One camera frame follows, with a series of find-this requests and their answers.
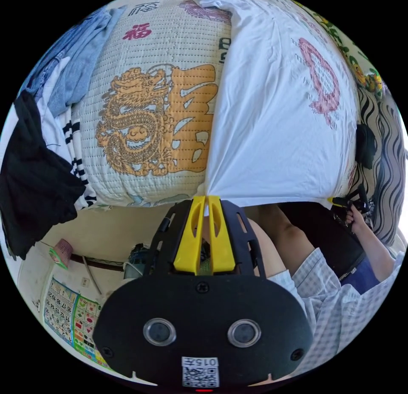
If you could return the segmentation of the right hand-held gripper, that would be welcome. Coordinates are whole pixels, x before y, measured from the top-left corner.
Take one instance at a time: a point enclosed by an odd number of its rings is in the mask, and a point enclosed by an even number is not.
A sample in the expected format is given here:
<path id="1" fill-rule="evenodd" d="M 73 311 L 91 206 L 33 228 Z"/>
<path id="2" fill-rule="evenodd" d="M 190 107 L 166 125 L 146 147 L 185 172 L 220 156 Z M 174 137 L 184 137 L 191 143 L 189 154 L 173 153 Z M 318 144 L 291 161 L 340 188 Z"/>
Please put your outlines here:
<path id="1" fill-rule="evenodd" d="M 341 222 L 341 220 L 346 217 L 346 211 L 349 210 L 351 204 L 355 205 L 355 207 L 363 215 L 366 224 L 369 225 L 367 223 L 368 221 L 366 214 L 369 212 L 370 207 L 366 191 L 353 191 L 351 194 L 345 197 L 329 197 L 327 201 L 334 207 L 334 219 L 343 225 L 344 228 L 351 230 L 351 228 L 348 227 L 345 222 Z"/>

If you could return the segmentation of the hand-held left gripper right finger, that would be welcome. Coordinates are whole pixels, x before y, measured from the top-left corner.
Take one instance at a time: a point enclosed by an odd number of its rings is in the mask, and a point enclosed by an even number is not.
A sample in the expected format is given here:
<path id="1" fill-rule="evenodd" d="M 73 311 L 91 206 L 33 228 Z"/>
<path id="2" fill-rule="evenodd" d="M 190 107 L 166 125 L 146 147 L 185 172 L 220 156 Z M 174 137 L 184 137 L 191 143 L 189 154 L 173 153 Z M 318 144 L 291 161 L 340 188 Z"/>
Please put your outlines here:
<path id="1" fill-rule="evenodd" d="M 227 222 L 220 197 L 208 197 L 210 253 L 212 273 L 227 273 L 235 269 Z"/>

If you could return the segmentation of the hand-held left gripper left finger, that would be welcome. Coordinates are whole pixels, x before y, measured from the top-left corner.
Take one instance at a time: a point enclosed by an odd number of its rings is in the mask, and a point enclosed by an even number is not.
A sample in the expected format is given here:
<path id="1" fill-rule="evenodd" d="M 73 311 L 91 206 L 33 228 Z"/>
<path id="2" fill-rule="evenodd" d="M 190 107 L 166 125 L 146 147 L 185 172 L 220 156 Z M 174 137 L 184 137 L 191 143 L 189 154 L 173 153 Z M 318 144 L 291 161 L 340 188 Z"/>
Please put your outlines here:
<path id="1" fill-rule="evenodd" d="M 176 271 L 197 275 L 201 261 L 201 243 L 206 197 L 194 197 L 187 215 L 173 265 Z"/>

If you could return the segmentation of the person's right hand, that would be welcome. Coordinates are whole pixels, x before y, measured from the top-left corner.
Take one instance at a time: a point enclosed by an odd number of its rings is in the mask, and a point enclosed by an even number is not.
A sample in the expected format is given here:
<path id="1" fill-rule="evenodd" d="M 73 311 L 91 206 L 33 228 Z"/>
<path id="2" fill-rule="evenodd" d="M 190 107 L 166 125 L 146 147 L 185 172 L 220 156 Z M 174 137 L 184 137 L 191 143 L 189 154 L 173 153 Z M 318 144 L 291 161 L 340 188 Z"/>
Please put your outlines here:
<path id="1" fill-rule="evenodd" d="M 363 215 L 355 207 L 354 204 L 351 204 L 349 210 L 346 213 L 345 223 L 348 227 L 351 228 L 351 231 L 355 234 L 359 233 L 362 229 L 367 227 Z"/>

